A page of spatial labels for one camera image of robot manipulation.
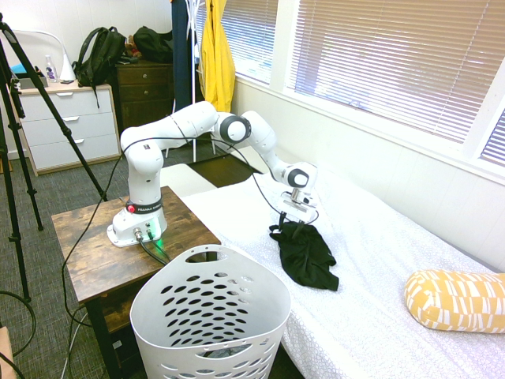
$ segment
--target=white laundry basket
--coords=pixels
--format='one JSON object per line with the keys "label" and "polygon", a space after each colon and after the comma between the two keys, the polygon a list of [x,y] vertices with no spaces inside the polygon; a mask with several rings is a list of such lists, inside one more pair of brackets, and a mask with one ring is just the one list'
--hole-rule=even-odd
{"label": "white laundry basket", "polygon": [[[188,262],[206,252],[218,260]],[[135,297],[130,320],[149,379],[266,379],[290,307],[272,272],[205,245],[156,273]]]}

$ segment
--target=wooden table top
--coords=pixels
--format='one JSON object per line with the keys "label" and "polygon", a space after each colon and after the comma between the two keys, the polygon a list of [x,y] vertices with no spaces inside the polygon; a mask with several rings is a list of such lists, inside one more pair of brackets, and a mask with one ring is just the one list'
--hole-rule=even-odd
{"label": "wooden table top", "polygon": [[[194,246],[221,243],[169,187],[162,188],[162,196],[168,228],[161,241],[170,259]],[[162,268],[140,245],[119,248],[110,242],[107,227],[123,206],[119,199],[102,203],[68,261],[79,303],[152,276]],[[86,228],[95,207],[91,205],[51,217],[65,258]]]}

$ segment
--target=gray carpet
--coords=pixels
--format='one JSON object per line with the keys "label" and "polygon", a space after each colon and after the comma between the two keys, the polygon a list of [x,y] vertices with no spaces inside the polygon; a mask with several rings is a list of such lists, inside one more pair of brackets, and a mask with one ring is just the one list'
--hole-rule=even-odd
{"label": "gray carpet", "polygon": [[[213,157],[209,143],[199,142],[198,159]],[[190,163],[193,159],[190,147],[170,151],[165,166]],[[114,162],[92,165],[93,173],[105,188]],[[24,261],[28,277],[31,305],[36,313],[36,336],[28,348],[15,358],[25,377],[39,379],[60,378],[67,353],[69,317],[63,306],[61,281],[62,252],[51,222],[51,215],[96,204],[99,195],[85,170],[75,168],[44,174],[32,174],[37,205],[43,221],[44,231],[38,231],[30,197],[19,160],[13,161],[13,190],[16,197],[19,225],[22,237]],[[107,196],[109,199],[128,195],[128,167],[121,161],[114,174]],[[3,175],[0,175],[0,289],[22,295],[21,281],[17,269],[16,250],[8,242],[12,229],[6,200]],[[71,284],[68,284],[69,306],[77,308]],[[77,315],[81,319],[84,310]],[[28,338],[31,326],[29,313],[17,300],[0,298],[0,321],[9,328],[13,349],[17,350]],[[95,335],[90,328],[81,327],[77,334],[72,354],[72,371],[75,378],[95,379],[103,375],[104,365]],[[144,373],[133,376],[145,378]]]}

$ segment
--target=patterned pillow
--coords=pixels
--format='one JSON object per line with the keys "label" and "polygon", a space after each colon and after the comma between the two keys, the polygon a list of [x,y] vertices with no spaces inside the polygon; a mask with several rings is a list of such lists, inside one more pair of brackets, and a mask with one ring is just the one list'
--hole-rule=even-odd
{"label": "patterned pillow", "polygon": [[505,332],[505,274],[417,271],[405,285],[405,302],[427,328]]}

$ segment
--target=white bedsheet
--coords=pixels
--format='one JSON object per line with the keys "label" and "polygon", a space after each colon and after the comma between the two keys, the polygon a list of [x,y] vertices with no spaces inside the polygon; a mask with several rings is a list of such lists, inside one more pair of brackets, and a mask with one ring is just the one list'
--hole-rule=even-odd
{"label": "white bedsheet", "polygon": [[[256,175],[275,205],[286,187]],[[364,190],[320,171],[320,218],[337,292],[302,287],[282,270],[268,227],[279,216],[246,182],[183,198],[223,245],[244,250],[288,286],[283,345],[306,379],[505,378],[505,335],[433,331],[404,305],[404,285],[429,268],[488,272]]]}

